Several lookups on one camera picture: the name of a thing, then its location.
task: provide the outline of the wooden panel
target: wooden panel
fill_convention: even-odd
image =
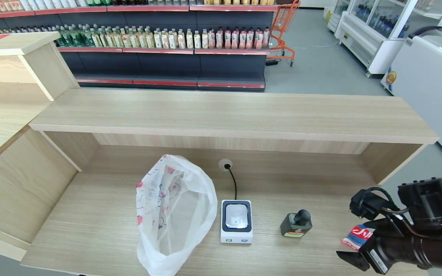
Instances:
[[[0,56],[0,82],[36,83],[18,56]]]
[[[98,148],[98,142],[91,133],[41,131],[56,149],[82,171]]]
[[[55,48],[54,44],[47,44],[30,54],[19,56],[30,75],[51,101],[68,89],[79,88],[79,84]]]
[[[12,33],[0,39],[0,56],[28,54],[58,38],[59,33],[56,31],[45,33]]]
[[[40,133],[28,130],[0,154],[0,231],[31,243],[75,173]]]
[[[402,166],[427,145],[371,143],[361,154],[374,180],[379,185],[394,175]]]
[[[0,82],[0,152],[49,104],[37,84]]]
[[[94,133],[101,145],[361,154],[369,143]]]
[[[68,90],[30,124],[39,131],[434,143],[397,97],[207,91]]]
[[[232,159],[238,196],[253,204],[252,245],[221,244],[218,214],[177,275],[359,272],[335,254],[342,238],[362,222],[348,211],[351,196],[374,185],[359,156],[120,146],[103,146],[86,171],[77,174],[21,264],[73,274],[146,276],[137,260],[135,186],[164,153],[181,154],[201,166],[213,179],[219,204],[231,199],[234,190],[229,173],[217,162]],[[314,229],[302,240],[282,237],[280,223],[301,208],[312,214]],[[427,273],[404,264],[388,273],[402,274]]]

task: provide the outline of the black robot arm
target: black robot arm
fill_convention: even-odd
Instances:
[[[388,200],[371,191],[383,192]],[[398,196],[407,206],[403,210],[379,187],[352,197],[350,211],[371,220],[364,225],[375,231],[358,252],[337,251],[342,260],[363,271],[373,267],[379,274],[386,274],[396,262],[442,268],[442,178],[403,183]],[[413,225],[404,213],[410,214]],[[375,220],[379,214],[384,218]]]

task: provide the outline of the wire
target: wire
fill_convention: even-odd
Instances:
[[[231,171],[231,168],[227,168],[229,173],[231,174],[231,177],[233,178],[233,183],[235,183],[235,200],[237,198],[238,195],[238,189],[236,187],[236,180],[235,180],[235,176],[233,175],[233,172]]]

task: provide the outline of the shopping cart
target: shopping cart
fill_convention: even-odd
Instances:
[[[282,40],[282,35],[289,30],[289,26],[291,26],[291,23],[293,22],[294,14],[300,5],[300,0],[293,0],[291,4],[279,5],[277,7],[277,13],[275,14],[274,22],[272,23],[272,33],[270,35],[277,41],[277,45],[270,48],[271,56],[267,56],[267,58],[290,59],[290,66],[293,66],[296,54],[293,49],[286,46],[286,42]],[[291,52],[290,56],[286,56],[286,50]]]

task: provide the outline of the plastic bag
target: plastic bag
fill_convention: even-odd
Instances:
[[[137,257],[151,276],[173,276],[216,219],[213,182],[187,159],[163,155],[136,192]]]

